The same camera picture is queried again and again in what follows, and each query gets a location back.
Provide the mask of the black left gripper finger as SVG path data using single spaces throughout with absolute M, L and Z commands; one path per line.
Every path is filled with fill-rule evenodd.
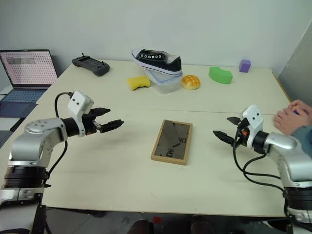
M 113 120 L 106 124 L 101 125 L 99 131 L 100 133 L 109 132 L 119 128 L 123 123 L 124 121 L 121 119 Z
M 93 115 L 99 117 L 110 111 L 111 111 L 110 109 L 98 107 L 93 109 Z

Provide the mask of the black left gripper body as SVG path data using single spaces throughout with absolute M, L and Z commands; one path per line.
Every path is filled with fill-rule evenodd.
M 96 133 L 97 130 L 101 129 L 99 123 L 96 122 L 96 117 L 101 116 L 100 109 L 91 109 L 88 114 L 82 115 L 82 123 L 85 129 L 85 135 Z

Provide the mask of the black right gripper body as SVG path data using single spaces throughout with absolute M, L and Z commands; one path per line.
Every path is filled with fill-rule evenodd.
M 249 121 L 246 118 L 243 118 L 237 126 L 237 131 L 235 134 L 235 146 L 240 145 L 247 146 L 247 141 L 249 137 Z

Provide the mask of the person's bare hand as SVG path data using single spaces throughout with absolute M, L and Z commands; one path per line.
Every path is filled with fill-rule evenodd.
M 305 113 L 300 115 L 294 113 L 288 108 L 278 111 L 273 118 L 274 126 L 283 134 L 290 136 L 297 129 L 312 124 L 311 116 Z
M 288 109 L 290 109 L 291 111 L 293 111 L 298 115 L 300 115 L 301 113 L 305 113 L 308 116 L 312 116 L 312 107 L 299 99 L 291 102 L 288 105 Z

